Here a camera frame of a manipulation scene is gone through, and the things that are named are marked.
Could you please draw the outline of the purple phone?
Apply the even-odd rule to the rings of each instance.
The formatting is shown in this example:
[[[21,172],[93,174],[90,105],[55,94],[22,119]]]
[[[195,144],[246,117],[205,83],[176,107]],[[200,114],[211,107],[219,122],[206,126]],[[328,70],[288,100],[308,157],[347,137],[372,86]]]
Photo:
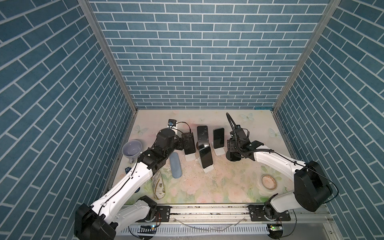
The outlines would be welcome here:
[[[195,154],[196,146],[193,133],[184,133],[182,134],[183,147],[185,155]]]

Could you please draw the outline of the black round stand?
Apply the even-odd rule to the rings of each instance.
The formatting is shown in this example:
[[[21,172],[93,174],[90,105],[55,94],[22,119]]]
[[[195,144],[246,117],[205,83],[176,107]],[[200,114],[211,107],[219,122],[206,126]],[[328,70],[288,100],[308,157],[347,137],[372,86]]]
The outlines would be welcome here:
[[[239,160],[239,158],[237,157],[236,153],[232,153],[232,152],[226,152],[226,158],[230,162],[237,162]]]

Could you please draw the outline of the teal phone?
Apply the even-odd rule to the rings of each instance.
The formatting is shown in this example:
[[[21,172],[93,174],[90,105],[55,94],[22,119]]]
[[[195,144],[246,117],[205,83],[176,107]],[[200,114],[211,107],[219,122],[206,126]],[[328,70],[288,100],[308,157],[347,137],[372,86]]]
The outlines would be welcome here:
[[[213,165],[212,151],[210,146],[200,149],[199,154],[203,169]]]

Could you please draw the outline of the white folding stand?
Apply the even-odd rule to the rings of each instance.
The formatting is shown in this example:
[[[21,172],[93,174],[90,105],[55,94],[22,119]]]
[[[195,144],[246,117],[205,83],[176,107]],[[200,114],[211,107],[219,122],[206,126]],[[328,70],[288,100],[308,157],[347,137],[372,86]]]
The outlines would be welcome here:
[[[212,145],[212,147],[214,149],[214,153],[215,153],[216,156],[222,156],[222,155],[226,154],[226,151],[225,151],[224,147],[215,148],[214,142],[211,142],[211,145]]]

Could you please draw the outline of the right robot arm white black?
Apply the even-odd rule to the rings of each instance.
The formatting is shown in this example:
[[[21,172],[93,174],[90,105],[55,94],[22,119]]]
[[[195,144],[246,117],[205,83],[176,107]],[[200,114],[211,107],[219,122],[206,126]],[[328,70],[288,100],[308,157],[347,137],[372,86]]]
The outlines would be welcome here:
[[[234,138],[227,140],[228,160],[236,162],[242,158],[251,159],[290,177],[294,183],[292,191],[274,194],[264,203],[263,212],[266,219],[274,221],[283,212],[298,208],[315,212],[333,194],[331,181],[318,163],[314,161],[305,163],[289,158],[266,148],[258,141],[245,141],[243,146],[240,142]]]

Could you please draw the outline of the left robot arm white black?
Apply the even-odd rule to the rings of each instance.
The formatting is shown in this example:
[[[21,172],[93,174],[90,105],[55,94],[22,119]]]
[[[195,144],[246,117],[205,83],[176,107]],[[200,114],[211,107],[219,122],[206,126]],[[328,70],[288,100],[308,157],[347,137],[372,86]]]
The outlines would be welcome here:
[[[127,200],[157,173],[175,150],[188,147],[192,133],[178,136],[172,128],[158,132],[154,144],[142,152],[135,166],[110,191],[91,205],[82,204],[75,214],[74,235],[80,240],[113,240],[131,224],[155,216],[157,203],[141,197],[124,208]]]

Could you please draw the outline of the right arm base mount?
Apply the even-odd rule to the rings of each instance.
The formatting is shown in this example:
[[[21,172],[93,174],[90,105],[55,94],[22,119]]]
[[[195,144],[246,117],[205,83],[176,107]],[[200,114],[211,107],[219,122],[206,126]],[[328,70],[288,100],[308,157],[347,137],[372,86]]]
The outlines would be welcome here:
[[[275,210],[265,205],[248,205],[247,208],[252,222],[291,221],[291,216],[288,211],[277,213]]]

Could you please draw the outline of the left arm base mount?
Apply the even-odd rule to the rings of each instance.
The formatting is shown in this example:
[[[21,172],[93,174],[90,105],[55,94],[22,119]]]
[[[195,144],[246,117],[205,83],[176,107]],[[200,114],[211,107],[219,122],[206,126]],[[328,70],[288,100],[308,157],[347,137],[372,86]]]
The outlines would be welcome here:
[[[157,206],[155,211],[150,210],[149,217],[144,218],[143,220],[138,220],[137,223],[154,223],[157,217],[161,219],[158,222],[169,222],[171,215],[171,206]]]

